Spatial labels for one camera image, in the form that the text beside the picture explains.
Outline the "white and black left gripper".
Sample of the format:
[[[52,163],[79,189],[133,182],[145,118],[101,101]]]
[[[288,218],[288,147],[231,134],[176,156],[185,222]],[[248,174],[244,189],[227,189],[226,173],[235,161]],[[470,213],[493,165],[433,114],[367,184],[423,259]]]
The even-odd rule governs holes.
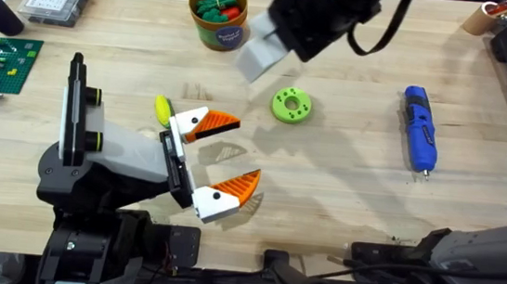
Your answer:
[[[179,207],[193,206],[208,224],[238,213],[259,184],[261,171],[254,170],[193,190],[174,139],[194,143],[241,127],[238,117],[221,110],[200,107],[176,113],[170,117],[172,132],[161,132],[159,140],[108,122],[102,105],[86,107],[79,121],[86,143],[74,144],[79,131],[65,120],[59,142],[44,152],[38,165],[36,197],[62,212],[112,213],[168,193]]]

